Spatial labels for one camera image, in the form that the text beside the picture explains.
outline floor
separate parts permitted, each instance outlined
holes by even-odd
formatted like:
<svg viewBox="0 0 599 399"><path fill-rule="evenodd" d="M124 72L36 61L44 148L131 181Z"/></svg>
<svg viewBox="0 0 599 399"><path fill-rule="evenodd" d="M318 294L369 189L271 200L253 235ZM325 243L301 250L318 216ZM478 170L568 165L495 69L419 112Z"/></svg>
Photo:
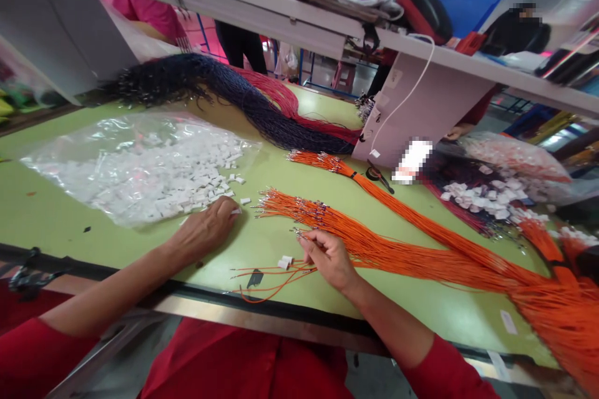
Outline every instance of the floor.
<svg viewBox="0 0 599 399"><path fill-rule="evenodd" d="M197 17L182 18L182 23L188 31L192 46L201 47L203 51L210 53L226 63L226 57L218 43L214 23L209 17L202 17L204 34L200 30ZM267 68L273 71L275 68L273 51L265 44L265 59ZM305 54L303 69L309 71L311 67L311 55ZM331 93L327 88L336 70L336 61L316 56L314 59L314 72L312 83L320 85L310 87ZM359 95L368 90L376 69L365 65L356 67L356 77L352 89L353 95ZM338 94L339 98L349 100L347 95ZM495 103L509 107L510 99L497 99ZM516 115L506 112L500 107L491 106L483 120L478 124L476 130L501 132L510 125ZM569 137L567 133L560 134L559 139L554 139L548 149L557 149L563 145ZM154 358L164 349L174 334L180 318L169 316L165 321L153 325L139 334L131 341L109 364L98 371L94 378L83 389L84 393L77 398L85 399L134 399L141 390L150 370ZM346 385L352 394L358 399L407 399L415 398L404 375L388 358L377 357L367 354L359 354L356 363L356 354L348 352L348 377ZM515 387L502 382L493 382L496 392L504 399L517 398L543 398L540 392L525 387Z"/></svg>

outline scissors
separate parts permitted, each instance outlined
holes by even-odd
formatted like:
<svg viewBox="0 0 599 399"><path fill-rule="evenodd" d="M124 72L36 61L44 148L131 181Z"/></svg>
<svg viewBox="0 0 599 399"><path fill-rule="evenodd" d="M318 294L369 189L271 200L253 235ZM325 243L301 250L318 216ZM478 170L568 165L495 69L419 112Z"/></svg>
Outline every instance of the scissors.
<svg viewBox="0 0 599 399"><path fill-rule="evenodd" d="M395 190L391 188L387 180L383 177L381 171L378 168L376 168L372 162L370 162L370 159L366 159L366 162L370 164L370 167L368 168L368 170L366 170L366 178L370 179L371 181L382 182L382 184L387 188L387 190L389 190L389 193L393 195L395 193Z"/></svg>

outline black wire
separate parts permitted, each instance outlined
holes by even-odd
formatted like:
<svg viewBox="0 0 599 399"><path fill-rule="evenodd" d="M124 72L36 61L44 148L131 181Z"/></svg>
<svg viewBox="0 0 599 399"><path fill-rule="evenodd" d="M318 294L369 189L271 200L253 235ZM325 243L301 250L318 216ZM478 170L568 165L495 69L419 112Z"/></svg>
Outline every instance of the black wire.
<svg viewBox="0 0 599 399"><path fill-rule="evenodd" d="M104 89L126 105L146 107L165 102L212 98L198 86L204 83L219 97L243 111L262 137L285 150L350 154L354 145L312 130L288 118L256 87L227 65L200 54L179 54L153 60L123 71Z"/></svg>

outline hand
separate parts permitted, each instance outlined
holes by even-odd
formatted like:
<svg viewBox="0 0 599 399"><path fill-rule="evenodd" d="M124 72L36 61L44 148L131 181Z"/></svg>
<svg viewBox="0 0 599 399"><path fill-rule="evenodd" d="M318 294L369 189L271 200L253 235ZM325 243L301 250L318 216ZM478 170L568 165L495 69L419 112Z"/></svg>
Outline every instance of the hand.
<svg viewBox="0 0 599 399"><path fill-rule="evenodd" d="M231 198L221 196L205 211L190 215L162 247L180 269L201 261L225 242L238 216L231 212L237 207Z"/></svg>
<svg viewBox="0 0 599 399"><path fill-rule="evenodd" d="M314 263L325 281L347 294L360 276L349 260L343 241L318 230L304 233L304 236L306 238L298 238L304 249L304 262Z"/></svg>
<svg viewBox="0 0 599 399"><path fill-rule="evenodd" d="M461 136L468 134L474 129L474 125L471 123L458 123L456 126L445 134L444 139L447 140L458 140Z"/></svg>

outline overhead shelf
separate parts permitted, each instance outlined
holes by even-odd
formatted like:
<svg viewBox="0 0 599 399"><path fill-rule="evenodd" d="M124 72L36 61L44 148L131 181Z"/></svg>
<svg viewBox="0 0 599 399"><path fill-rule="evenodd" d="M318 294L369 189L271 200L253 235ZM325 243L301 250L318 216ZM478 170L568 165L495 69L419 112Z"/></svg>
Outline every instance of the overhead shelf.
<svg viewBox="0 0 599 399"><path fill-rule="evenodd" d="M177 5L179 0L159 0ZM181 5L268 37L280 39L317 54L340 59L346 38L364 37L359 21L297 0L182 0ZM377 28L381 47L427 59L428 42ZM546 80L469 57L446 48L436 48L432 63L509 85L534 102L599 117L599 99L583 92L553 85Z"/></svg>

